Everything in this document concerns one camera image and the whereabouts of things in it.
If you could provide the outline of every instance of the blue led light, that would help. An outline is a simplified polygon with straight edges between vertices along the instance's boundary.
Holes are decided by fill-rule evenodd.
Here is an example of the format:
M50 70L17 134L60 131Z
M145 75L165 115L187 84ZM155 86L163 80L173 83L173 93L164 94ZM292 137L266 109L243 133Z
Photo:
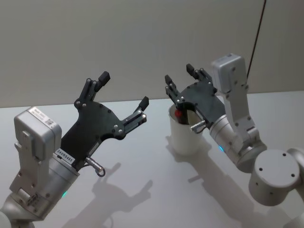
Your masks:
M223 151L224 152L224 149L223 149L223 147L221 147L221 146L218 146L219 147L219 149L221 150L221 151Z
M62 198L64 198L67 194L67 191L65 193L63 193Z

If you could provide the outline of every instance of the paper cup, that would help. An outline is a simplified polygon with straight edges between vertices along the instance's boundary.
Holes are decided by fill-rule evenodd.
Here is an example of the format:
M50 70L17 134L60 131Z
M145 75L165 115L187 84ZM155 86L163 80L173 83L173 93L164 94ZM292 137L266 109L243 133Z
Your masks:
M194 133L190 127L197 124L201 119L196 115L195 112L188 110L188 123L180 124L176 117L176 107L172 105L169 108L170 126L171 126L171 145L175 152L180 155L192 155L199 148L199 143L202 137L202 132L199 134Z

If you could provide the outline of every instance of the red object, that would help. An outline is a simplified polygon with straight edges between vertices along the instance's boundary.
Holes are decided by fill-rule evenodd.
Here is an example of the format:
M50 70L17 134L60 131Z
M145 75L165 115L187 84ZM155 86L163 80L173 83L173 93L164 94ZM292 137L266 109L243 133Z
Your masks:
M175 110L174 115L179 118L182 117L182 112L180 110Z

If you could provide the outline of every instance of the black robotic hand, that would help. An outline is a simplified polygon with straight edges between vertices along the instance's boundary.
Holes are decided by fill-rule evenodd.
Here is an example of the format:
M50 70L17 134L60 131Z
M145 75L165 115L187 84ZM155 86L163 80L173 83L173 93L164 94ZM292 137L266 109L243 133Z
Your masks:
M166 94L178 110L194 111L210 129L217 119L226 114L224 104L215 96L217 90L213 87L212 78L203 68L195 70L187 64L186 69L198 82L187 86L180 93L172 79L166 75Z
M134 113L123 120L104 105L95 102L96 93L110 80L104 71L98 81L88 78L80 97L74 102L79 117L61 140L61 150L72 157L71 165L78 171L84 167L100 144L108 139L122 140L127 133L147 121L143 111L149 105L146 96Z

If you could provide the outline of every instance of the white table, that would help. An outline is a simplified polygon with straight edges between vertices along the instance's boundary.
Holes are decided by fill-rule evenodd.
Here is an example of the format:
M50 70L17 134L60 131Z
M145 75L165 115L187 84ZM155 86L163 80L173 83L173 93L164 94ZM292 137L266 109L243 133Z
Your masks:
M250 112L269 148L304 148L304 92L252 94ZM119 118L138 102L105 103ZM249 174L239 172L205 130L201 151L174 157L168 145L170 100L152 100L147 123L122 141L106 140L93 155L111 174L83 168L67 195L36 228L277 228L304 212L295 191L276 207L255 202ZM73 105L39 107L65 133L77 119ZM19 170L13 117L25 107L0 109L0 203Z

